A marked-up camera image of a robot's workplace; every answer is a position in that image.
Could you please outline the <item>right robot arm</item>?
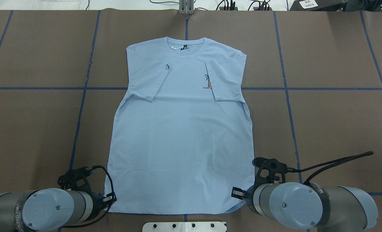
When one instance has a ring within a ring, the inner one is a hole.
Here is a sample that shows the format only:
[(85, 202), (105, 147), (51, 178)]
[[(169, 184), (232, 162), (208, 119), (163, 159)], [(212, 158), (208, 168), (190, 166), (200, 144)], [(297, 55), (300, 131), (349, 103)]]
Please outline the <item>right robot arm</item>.
[(360, 188), (325, 187), (312, 179), (341, 164), (374, 154), (331, 160), (305, 169), (295, 169), (276, 159), (257, 157), (254, 184), (247, 190), (232, 188), (231, 196), (245, 201), (258, 215), (298, 230), (363, 232), (376, 226), (378, 207)]

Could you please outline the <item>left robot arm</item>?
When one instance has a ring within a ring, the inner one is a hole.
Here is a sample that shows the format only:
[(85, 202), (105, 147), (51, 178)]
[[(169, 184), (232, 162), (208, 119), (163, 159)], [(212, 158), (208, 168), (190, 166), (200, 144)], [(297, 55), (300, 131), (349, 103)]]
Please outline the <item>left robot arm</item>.
[[(110, 193), (96, 194), (88, 182), (101, 169), (110, 183)], [(104, 166), (68, 170), (57, 181), (59, 188), (0, 194), (0, 232), (41, 232), (58, 228), (91, 226), (117, 201), (113, 181)]]

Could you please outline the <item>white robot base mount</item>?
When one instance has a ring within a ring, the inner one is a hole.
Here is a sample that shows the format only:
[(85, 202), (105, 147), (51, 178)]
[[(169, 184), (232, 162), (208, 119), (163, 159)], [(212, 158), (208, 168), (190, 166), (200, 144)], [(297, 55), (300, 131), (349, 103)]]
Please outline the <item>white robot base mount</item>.
[(143, 232), (227, 232), (227, 223), (208, 222), (154, 222), (145, 223)]

